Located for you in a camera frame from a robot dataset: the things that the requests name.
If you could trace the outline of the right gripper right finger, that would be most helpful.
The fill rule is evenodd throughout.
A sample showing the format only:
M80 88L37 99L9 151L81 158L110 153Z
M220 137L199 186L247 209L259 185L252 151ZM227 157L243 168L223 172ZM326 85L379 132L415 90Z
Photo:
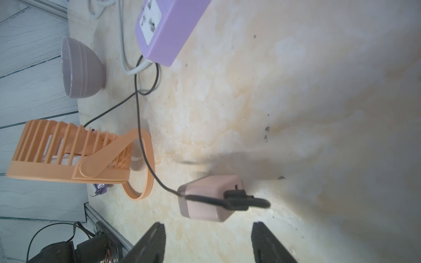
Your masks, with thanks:
M251 241L256 263L297 263L263 222L254 222Z

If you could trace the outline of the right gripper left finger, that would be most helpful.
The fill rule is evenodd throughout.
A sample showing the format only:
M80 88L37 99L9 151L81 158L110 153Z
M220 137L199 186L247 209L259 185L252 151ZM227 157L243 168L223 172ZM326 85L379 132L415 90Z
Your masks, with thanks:
M156 222L122 259L121 263L163 263L165 247L165 226Z

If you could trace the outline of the pink plug adapter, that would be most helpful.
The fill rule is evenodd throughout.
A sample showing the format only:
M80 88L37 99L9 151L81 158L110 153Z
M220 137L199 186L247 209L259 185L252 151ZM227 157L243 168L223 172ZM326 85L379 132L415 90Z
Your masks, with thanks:
M221 201L229 190L242 190L238 175L209 175L178 187L179 209L182 216L195 220L224 222L234 214Z

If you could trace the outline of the purple power strip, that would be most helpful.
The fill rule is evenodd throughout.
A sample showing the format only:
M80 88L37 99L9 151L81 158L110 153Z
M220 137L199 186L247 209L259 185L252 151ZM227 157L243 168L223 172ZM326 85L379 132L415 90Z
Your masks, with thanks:
M145 59L170 67L210 1L144 1L135 34Z

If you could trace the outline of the orange desk fan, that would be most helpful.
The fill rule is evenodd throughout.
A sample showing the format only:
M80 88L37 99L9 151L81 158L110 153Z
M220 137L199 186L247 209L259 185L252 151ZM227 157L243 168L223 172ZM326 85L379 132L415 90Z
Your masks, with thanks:
M137 139L150 165L141 193L129 184L133 145ZM154 170L151 135L145 129L117 135L73 123L35 119L25 124L6 175L58 183L121 184L129 198L139 201L150 195Z

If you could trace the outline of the purple snack packet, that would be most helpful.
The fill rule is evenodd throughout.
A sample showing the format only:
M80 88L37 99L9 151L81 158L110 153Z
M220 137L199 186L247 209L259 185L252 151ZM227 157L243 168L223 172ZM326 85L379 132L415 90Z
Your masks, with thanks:
M92 184L93 194L91 197L103 195L107 192L108 188L113 187L112 184Z

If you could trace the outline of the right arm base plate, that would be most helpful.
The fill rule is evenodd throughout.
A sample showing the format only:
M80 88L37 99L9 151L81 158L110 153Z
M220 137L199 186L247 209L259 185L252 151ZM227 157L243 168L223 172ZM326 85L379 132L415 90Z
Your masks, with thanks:
M111 257L109 238L103 232L90 232L79 221L71 224L73 233L67 241L50 244L37 255L29 258L28 263L114 263ZM76 230L80 229L88 240L73 244Z

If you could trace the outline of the aluminium front rail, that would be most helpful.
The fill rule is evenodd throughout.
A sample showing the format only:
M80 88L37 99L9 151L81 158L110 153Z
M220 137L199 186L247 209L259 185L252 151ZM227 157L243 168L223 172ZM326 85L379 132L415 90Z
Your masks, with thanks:
M89 203L84 204L87 221L95 232L103 232L109 238L112 260L120 262L133 248L133 245L102 217Z

